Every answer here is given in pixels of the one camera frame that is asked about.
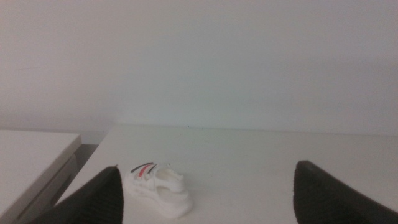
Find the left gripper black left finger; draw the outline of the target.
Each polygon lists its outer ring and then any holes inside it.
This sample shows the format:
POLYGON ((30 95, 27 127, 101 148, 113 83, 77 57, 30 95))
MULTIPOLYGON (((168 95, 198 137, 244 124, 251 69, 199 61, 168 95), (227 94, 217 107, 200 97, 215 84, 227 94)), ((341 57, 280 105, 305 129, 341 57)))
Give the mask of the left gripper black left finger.
POLYGON ((33 224, 122 224, 121 174, 107 167, 65 200, 32 220, 33 224))

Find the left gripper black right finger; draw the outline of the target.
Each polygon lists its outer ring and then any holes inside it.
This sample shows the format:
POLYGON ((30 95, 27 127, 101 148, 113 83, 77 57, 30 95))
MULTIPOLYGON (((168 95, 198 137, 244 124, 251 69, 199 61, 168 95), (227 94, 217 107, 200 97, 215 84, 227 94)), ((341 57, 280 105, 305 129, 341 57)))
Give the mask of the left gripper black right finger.
POLYGON ((397 212, 310 161, 299 161, 296 165, 293 208, 300 224, 397 224, 397 212))

